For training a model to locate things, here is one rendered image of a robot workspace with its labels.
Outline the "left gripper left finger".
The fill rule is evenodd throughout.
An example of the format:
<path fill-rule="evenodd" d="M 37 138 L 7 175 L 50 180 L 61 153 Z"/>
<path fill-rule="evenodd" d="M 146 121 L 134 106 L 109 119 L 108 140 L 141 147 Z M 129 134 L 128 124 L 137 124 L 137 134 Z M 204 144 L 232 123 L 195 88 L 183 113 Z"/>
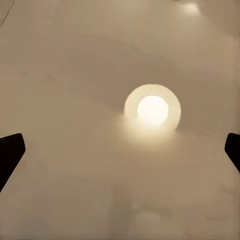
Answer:
<path fill-rule="evenodd" d="M 0 192 L 26 150 L 21 133 L 0 138 Z"/>

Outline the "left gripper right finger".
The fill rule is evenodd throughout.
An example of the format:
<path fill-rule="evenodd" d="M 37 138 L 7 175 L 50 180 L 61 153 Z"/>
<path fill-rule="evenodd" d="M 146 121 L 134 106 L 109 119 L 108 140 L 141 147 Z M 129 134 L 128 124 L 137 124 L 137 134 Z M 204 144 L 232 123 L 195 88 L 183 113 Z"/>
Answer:
<path fill-rule="evenodd" d="M 229 133 L 224 150 L 240 172 L 240 134 Z"/>

